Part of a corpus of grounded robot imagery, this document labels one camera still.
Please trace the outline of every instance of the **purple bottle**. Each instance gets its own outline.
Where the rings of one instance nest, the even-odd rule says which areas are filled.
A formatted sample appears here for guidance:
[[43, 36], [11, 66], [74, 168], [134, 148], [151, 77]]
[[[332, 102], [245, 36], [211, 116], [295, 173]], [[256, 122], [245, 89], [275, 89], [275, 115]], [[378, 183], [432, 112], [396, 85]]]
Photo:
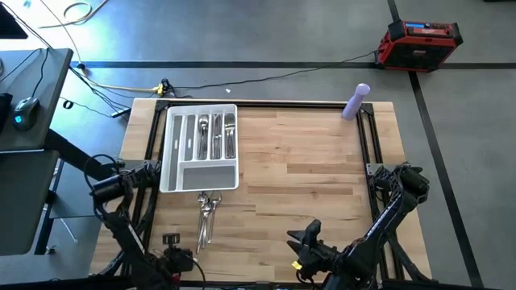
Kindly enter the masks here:
[[367, 84], [358, 84], [355, 89], [355, 94], [349, 99], [346, 107], [342, 111], [342, 118], [351, 121], [356, 117], [356, 112], [362, 105], [364, 97], [371, 91], [371, 88]]

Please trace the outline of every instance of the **blue light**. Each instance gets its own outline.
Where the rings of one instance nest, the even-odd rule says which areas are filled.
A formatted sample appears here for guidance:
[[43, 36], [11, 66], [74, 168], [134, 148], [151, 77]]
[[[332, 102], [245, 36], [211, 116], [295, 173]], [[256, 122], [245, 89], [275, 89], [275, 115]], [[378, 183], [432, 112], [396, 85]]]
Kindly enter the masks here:
[[425, 25], [421, 23], [406, 23], [405, 25], [407, 27], [425, 28]]

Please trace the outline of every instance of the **cutlery tray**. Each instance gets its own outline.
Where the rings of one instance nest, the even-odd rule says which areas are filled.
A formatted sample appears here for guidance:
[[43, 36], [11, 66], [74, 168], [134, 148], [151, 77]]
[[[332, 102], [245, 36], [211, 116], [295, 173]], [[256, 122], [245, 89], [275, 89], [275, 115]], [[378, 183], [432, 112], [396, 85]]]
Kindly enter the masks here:
[[[207, 128], [201, 125], [206, 124], [203, 121], [206, 117]], [[232, 104], [168, 108], [160, 191], [183, 193], [236, 189], [239, 186], [237, 123], [236, 106]], [[233, 142], [228, 142], [231, 131]]]

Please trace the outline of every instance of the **computer mouse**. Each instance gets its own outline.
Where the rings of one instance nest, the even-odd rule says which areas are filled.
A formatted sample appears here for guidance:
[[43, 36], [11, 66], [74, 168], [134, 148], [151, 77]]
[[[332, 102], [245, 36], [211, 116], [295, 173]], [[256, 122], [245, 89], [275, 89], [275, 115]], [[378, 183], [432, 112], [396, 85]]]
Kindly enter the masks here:
[[28, 97], [19, 101], [13, 111], [13, 126], [17, 131], [31, 129], [38, 117], [40, 100], [36, 97]]

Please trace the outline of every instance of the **yellow clamp part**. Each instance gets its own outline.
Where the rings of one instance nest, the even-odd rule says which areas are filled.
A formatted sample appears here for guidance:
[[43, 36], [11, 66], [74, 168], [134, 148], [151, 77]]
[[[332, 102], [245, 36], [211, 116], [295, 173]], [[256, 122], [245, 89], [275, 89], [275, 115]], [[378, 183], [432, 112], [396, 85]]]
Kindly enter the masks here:
[[159, 84], [157, 87], [156, 87], [157, 91], [156, 93], [160, 96], [163, 96], [163, 84]]
[[296, 270], [301, 270], [303, 266], [300, 263], [298, 263], [298, 261], [293, 261], [292, 267], [294, 267], [294, 269]]

